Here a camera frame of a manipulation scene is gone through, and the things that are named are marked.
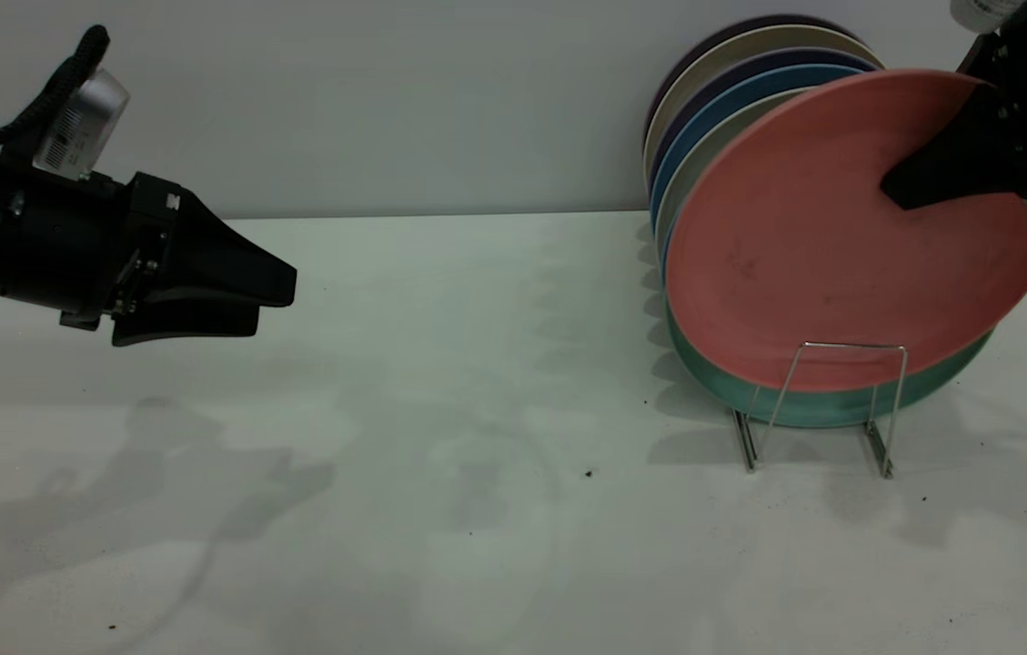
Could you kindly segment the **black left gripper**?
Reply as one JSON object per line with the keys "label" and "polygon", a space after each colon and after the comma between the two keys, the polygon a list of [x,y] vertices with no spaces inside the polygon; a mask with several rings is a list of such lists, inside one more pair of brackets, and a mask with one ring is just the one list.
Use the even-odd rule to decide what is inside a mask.
{"label": "black left gripper", "polygon": [[248,338],[260,307],[291,306],[296,287],[294,267],[165,179],[0,167],[0,297],[58,310],[66,328],[110,316],[114,347]]}

